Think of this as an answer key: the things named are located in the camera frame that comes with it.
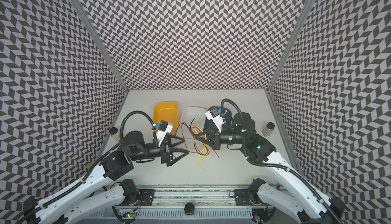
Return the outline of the aluminium front rail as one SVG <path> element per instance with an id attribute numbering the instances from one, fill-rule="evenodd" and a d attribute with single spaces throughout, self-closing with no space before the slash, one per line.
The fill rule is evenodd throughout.
<path id="1" fill-rule="evenodd" d="M 125 194 L 139 189 L 156 190 L 151 206 L 122 206 Z M 143 186 L 142 188 L 114 186 L 106 191 L 96 192 L 93 196 L 76 202 L 70 207 L 72 213 L 85 213 L 88 209 L 92 212 L 111 208 L 113 206 L 121 209 L 180 209 L 186 203 L 193 203 L 196 208 L 261 208 L 266 203 L 258 206 L 237 206 L 235 202 L 235 189 L 248 189 L 255 192 L 249 185 L 239 186 L 178 186 L 178 187 L 158 187 Z"/>

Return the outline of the white plastic bin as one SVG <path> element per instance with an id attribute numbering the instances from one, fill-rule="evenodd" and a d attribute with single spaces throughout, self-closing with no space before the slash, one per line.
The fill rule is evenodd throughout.
<path id="1" fill-rule="evenodd" d="M 187 126 L 181 124 L 177 129 L 177 135 L 185 138 L 187 142 L 191 142 L 192 135 L 188 130 L 188 126 L 192 124 L 203 130 L 206 119 L 205 113 L 206 110 L 204 108 L 186 107 L 182 112 L 180 123 L 186 123 Z"/>

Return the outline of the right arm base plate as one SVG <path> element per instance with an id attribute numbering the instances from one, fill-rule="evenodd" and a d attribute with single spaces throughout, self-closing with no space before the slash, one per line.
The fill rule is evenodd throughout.
<path id="1" fill-rule="evenodd" d="M 256 192 L 248 189 L 235 189 L 235 202 L 237 206 L 258 206 L 261 205 Z"/>

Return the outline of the black round knob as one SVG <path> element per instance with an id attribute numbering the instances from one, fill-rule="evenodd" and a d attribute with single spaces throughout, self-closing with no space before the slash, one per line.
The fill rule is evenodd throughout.
<path id="1" fill-rule="evenodd" d="M 184 206 L 184 212 L 186 215 L 193 215 L 195 212 L 195 205 L 193 203 L 186 203 Z"/>

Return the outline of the yellow plastic bin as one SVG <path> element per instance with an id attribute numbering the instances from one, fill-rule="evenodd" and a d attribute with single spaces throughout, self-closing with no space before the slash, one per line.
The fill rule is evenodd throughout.
<path id="1" fill-rule="evenodd" d="M 160 123 L 162 120 L 173 125 L 171 134 L 175 134 L 178 129 L 178 105 L 176 102 L 161 102 L 154 107 L 153 121 Z"/>

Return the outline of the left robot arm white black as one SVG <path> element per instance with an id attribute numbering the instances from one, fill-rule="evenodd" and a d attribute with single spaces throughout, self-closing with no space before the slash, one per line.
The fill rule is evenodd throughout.
<path id="1" fill-rule="evenodd" d="M 127 120 L 136 114 L 143 115 L 150 122 L 152 143 L 146 144 L 138 130 L 123 134 Z M 107 207 L 140 204 L 142 196 L 131 179 L 125 179 L 105 192 L 95 192 L 132 171 L 135 162 L 149 163 L 159 158 L 162 164 L 170 167 L 187 156 L 189 151 L 179 148 L 185 138 L 172 135 L 172 128 L 172 124 L 166 121 L 154 123 L 145 112 L 129 113 L 121 123 L 120 140 L 114 147 L 99 157 L 84 176 L 67 187 L 41 200 L 28 198 L 18 223 L 74 224 Z"/>

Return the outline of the left small jar black lid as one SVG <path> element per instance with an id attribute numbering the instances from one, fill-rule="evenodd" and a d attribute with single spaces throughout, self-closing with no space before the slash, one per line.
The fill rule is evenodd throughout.
<path id="1" fill-rule="evenodd" d="M 120 142 L 120 131 L 116 127 L 111 127 L 109 133 L 116 142 Z"/>

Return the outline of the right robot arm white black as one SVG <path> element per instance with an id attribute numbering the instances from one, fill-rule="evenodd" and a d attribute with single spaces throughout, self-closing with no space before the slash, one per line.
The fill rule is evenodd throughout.
<path id="1" fill-rule="evenodd" d="M 252 204 L 271 205 L 299 224 L 340 224 L 346 205 L 339 197 L 329 197 L 306 180 L 256 131 L 255 121 L 230 99 L 205 113 L 213 126 L 194 136 L 195 140 L 219 150 L 222 144 L 240 144 L 246 161 L 267 170 L 288 193 L 262 179 L 253 180 L 247 189 Z"/>

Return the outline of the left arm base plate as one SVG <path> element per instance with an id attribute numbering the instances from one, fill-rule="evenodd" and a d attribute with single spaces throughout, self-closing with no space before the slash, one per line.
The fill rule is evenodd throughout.
<path id="1" fill-rule="evenodd" d="M 122 206 L 151 206 L 154 200 L 156 190 L 139 189 L 125 194 Z"/>

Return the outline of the small jar black lid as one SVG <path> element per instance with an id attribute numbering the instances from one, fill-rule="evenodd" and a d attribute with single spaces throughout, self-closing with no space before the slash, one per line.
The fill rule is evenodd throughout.
<path id="1" fill-rule="evenodd" d="M 273 122 L 268 122 L 262 129 L 262 133 L 265 137 L 270 136 L 274 130 L 276 125 Z"/>
<path id="2" fill-rule="evenodd" d="M 116 127 L 111 127 L 109 133 L 116 142 L 120 142 L 120 131 Z"/>

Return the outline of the right small jar black lid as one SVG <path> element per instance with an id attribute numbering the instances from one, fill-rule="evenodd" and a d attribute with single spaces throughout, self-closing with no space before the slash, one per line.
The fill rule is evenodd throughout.
<path id="1" fill-rule="evenodd" d="M 262 129 L 262 133 L 265 137 L 270 136 L 274 130 L 276 125 L 273 122 L 268 122 Z"/>

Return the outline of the teal plastic bin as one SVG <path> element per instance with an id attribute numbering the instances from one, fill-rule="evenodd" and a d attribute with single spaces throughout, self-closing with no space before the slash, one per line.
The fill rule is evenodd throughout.
<path id="1" fill-rule="evenodd" d="M 221 109 L 221 107 L 216 107 L 216 106 L 214 106 L 214 107 L 210 107 L 208 110 L 210 110 L 210 109 L 212 109 L 212 108 L 217 108 L 217 109 Z M 223 111 L 222 111 L 222 109 L 221 109 L 221 113 L 222 113 L 222 115 L 225 117 L 225 119 L 226 119 L 226 124 L 224 124 L 224 126 L 223 126 L 223 129 L 229 129 L 231 126 L 232 126 L 232 122 L 233 122 L 233 118 L 232 118 L 232 113 L 231 113 L 231 111 L 229 110 L 229 109 L 224 109 Z"/>

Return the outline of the small green circuit board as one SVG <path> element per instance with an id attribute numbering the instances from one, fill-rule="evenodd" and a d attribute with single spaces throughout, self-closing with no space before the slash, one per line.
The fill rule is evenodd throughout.
<path id="1" fill-rule="evenodd" d="M 126 218 L 126 219 L 135 219 L 136 218 L 136 212 L 135 211 L 130 211 L 130 212 L 126 212 L 122 215 L 123 218 Z"/>

